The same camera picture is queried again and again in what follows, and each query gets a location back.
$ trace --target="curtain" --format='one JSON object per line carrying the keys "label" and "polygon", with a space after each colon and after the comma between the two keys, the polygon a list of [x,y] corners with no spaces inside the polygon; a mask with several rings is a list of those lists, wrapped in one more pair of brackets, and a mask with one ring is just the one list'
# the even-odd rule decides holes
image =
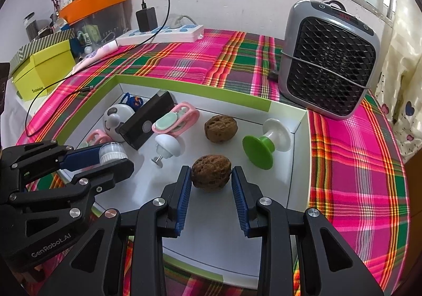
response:
{"label": "curtain", "polygon": [[422,147],[422,12],[414,0],[397,0],[391,40],[375,97],[390,122],[404,162]]}

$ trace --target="white power strip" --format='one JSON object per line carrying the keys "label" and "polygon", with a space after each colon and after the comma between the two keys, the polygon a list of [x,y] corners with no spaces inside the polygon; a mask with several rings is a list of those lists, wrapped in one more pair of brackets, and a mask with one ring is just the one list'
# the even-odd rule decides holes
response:
{"label": "white power strip", "polygon": [[[145,41],[153,34],[155,34],[159,28],[156,28],[150,32],[140,32],[139,30],[130,30],[127,33],[119,36],[116,41],[118,46],[129,46],[138,45]],[[198,39],[202,39],[204,35],[203,25],[185,25],[180,28],[170,28],[165,26],[161,32],[159,32],[152,40],[146,43],[159,43],[159,42],[195,42]]]}

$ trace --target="yellow box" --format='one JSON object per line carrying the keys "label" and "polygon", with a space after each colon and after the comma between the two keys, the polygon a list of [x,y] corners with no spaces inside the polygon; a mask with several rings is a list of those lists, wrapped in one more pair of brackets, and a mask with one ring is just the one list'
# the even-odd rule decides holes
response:
{"label": "yellow box", "polygon": [[[65,77],[75,65],[69,40],[47,47],[26,59],[13,72],[13,83],[24,101],[32,100],[47,85]],[[46,96],[57,86],[44,90]]]}

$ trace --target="power adapter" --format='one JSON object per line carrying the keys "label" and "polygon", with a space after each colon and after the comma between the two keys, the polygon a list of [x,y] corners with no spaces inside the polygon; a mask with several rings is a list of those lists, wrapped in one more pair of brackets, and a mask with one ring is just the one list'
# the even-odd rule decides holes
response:
{"label": "power adapter", "polygon": [[155,8],[144,8],[136,12],[136,20],[138,21],[138,27],[140,32],[150,32],[158,27],[157,14],[155,14]]}

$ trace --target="storage box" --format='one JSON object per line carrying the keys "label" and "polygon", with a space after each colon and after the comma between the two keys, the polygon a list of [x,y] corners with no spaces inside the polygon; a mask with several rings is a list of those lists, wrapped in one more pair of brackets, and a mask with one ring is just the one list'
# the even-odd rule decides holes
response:
{"label": "storage box", "polygon": [[[139,209],[159,197],[164,186],[176,182],[183,165],[192,166],[199,157],[208,154],[224,155],[232,167],[241,166],[249,182],[257,184],[264,195],[271,196],[284,207],[301,212],[307,209],[312,165],[306,109],[205,85],[114,75],[78,108],[56,139],[60,144],[78,147],[92,130],[104,129],[104,112],[119,102],[126,92],[147,102],[160,89],[168,90],[175,104],[188,102],[200,112],[198,122],[177,138],[182,154],[164,159],[159,168],[151,161],[157,156],[155,134],[139,150],[123,143],[128,158],[135,164],[135,172],[112,190],[96,195],[96,213],[110,208],[120,212]],[[236,135],[222,144],[210,142],[204,132],[205,122],[217,114],[232,116],[238,126]],[[245,135],[261,136],[262,124],[269,118],[280,120],[288,128],[292,148],[287,152],[275,151],[272,169],[261,170],[248,160],[242,149],[242,140]],[[79,171],[60,170],[58,173],[64,182],[69,182]],[[261,239],[244,236],[230,182],[213,193],[192,187],[182,235],[177,240],[164,238],[163,252],[165,260],[172,265],[205,278],[243,288],[257,288]],[[296,259],[294,240],[292,254]]]}
{"label": "storage box", "polygon": [[71,4],[60,10],[59,17],[64,18],[69,24],[73,25],[87,16],[124,1],[125,0],[74,0]]}
{"label": "storage box", "polygon": [[[12,80],[24,101],[32,100],[46,86],[65,77],[75,65],[69,40],[32,54],[13,72]],[[48,95],[57,85],[44,90]]]}
{"label": "storage box", "polygon": [[74,23],[72,28],[82,47],[91,46],[95,51],[115,40],[126,31],[123,4],[115,4]]}
{"label": "storage box", "polygon": [[54,44],[58,44],[59,42],[73,39],[74,37],[75,33],[73,29],[68,29],[48,35],[46,37],[42,37],[38,40],[33,40],[22,46],[10,61],[9,77],[11,77],[13,72],[32,54],[37,53],[49,46],[53,46]]}

